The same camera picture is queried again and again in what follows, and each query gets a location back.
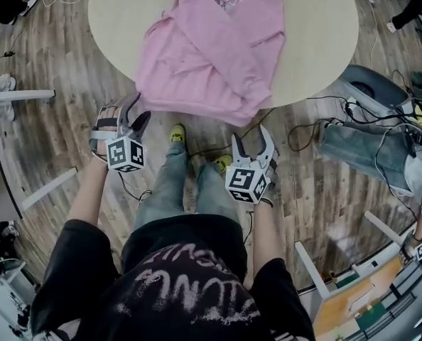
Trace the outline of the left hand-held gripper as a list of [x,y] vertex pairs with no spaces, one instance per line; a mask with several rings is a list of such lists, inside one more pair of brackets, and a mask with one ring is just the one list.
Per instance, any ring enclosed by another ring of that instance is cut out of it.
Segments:
[[[129,112],[139,101],[140,93],[129,94],[119,100],[120,113],[118,131],[125,132],[129,128]],[[145,165],[144,148],[141,140],[151,119],[151,112],[141,113],[130,125],[129,136],[120,136],[116,131],[93,130],[90,136],[92,155],[107,164],[109,170],[130,173],[141,170]],[[98,154],[99,142],[105,144],[105,154]]]

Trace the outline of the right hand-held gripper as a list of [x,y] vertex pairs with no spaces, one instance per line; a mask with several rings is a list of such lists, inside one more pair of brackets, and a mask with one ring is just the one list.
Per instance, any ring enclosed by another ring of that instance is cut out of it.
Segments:
[[262,143],[261,151],[254,161],[249,156],[238,134],[232,134],[233,163],[226,169],[225,188],[239,202],[258,204],[271,179],[270,170],[276,170],[277,164],[271,161],[274,156],[274,142],[268,130],[259,125]]

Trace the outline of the pink cartoon print sweatshirt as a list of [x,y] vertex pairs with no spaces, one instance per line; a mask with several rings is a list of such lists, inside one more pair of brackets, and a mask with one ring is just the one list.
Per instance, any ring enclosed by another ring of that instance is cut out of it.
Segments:
[[285,39],[283,0],[174,0],[144,36],[136,88],[151,111],[246,126]]

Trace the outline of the person's right forearm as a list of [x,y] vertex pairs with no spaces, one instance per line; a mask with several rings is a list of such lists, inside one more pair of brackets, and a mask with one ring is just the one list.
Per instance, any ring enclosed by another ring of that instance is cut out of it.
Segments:
[[273,259],[283,258],[281,234],[276,227],[274,205],[262,198],[254,206],[253,224],[253,270],[254,277],[264,265]]

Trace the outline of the person's left forearm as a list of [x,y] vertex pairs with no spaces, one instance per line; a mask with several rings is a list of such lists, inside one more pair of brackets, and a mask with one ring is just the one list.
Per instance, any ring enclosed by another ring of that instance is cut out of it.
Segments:
[[90,161],[68,213],[69,220],[81,220],[97,226],[107,174],[108,167],[103,161],[97,158]]

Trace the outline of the person's black printed t-shirt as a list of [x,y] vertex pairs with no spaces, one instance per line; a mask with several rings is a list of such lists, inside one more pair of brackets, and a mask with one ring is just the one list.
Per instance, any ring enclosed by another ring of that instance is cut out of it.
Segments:
[[263,265],[244,287],[242,228],[219,215],[181,215],[135,230],[116,269],[109,239],[69,220],[31,306],[34,335],[72,341],[315,341],[285,262]]

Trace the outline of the person's left hand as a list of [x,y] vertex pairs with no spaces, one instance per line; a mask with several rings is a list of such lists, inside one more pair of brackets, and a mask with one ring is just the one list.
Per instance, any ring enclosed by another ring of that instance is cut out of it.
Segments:
[[116,131],[121,107],[111,105],[102,107],[97,117],[96,126],[100,131]]

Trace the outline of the person's right yellow shoe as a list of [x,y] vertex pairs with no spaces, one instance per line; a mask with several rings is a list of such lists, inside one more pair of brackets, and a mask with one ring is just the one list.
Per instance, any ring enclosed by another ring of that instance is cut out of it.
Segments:
[[226,169],[232,164],[232,157],[229,154],[222,155],[214,160],[217,164],[220,173],[224,173]]

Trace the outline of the person's yellow shoe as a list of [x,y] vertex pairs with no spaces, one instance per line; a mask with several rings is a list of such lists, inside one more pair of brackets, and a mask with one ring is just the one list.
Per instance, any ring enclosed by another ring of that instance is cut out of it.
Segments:
[[214,160],[217,164],[220,173],[224,173],[226,169],[232,164],[232,157],[229,154],[222,155]]
[[170,132],[170,140],[171,143],[185,143],[185,127],[182,124],[176,124],[173,126]]

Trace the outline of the person's left yellow shoe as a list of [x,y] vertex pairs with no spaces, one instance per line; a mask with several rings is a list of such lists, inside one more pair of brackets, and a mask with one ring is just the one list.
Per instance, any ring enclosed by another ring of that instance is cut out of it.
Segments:
[[170,132],[170,140],[171,143],[185,143],[185,127],[182,124],[176,124],[173,126]]

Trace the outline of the person's grey jeans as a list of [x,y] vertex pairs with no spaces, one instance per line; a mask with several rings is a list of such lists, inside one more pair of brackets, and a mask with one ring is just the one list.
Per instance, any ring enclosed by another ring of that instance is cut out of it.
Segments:
[[[221,160],[201,165],[197,177],[197,214],[220,215],[239,222],[235,201],[226,191]],[[188,152],[181,141],[171,143],[166,161],[157,175],[151,194],[139,204],[134,229],[150,222],[185,214],[183,194],[188,170]]]

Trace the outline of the white-legged desk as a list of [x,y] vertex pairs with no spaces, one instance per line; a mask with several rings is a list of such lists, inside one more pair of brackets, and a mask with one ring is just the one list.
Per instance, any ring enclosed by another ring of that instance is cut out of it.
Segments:
[[[13,101],[27,99],[50,99],[55,96],[54,90],[22,90],[0,92],[0,103],[10,104]],[[0,222],[17,221],[23,218],[23,212],[38,202],[49,192],[62,185],[66,180],[73,177],[77,169],[72,167],[45,184],[33,194],[26,196],[18,191],[9,177],[9,167],[4,148],[0,138]]]

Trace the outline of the grey hard-shell backpack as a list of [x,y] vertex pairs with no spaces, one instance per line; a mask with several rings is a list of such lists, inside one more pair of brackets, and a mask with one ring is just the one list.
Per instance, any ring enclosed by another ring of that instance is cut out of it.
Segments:
[[367,67],[348,65],[339,81],[357,102],[377,116],[414,113],[404,89]]

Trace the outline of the wooden desk with white legs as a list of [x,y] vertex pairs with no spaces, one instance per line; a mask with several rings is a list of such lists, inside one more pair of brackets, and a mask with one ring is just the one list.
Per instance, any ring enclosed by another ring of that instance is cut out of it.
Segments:
[[[330,290],[327,286],[330,278],[322,277],[303,244],[295,242],[296,253],[318,292],[317,301],[310,311],[317,341],[336,341],[342,335],[340,331],[355,322],[358,313],[382,299],[396,276],[406,267],[399,251],[405,238],[416,231],[417,224],[414,222],[397,233],[370,211],[364,213],[364,218],[367,224],[353,237],[330,240],[336,249],[340,249],[340,242],[344,243],[345,248],[340,252],[348,258],[348,270],[358,275],[342,288]],[[369,226],[389,240],[384,247],[371,253],[363,249],[370,243]]]

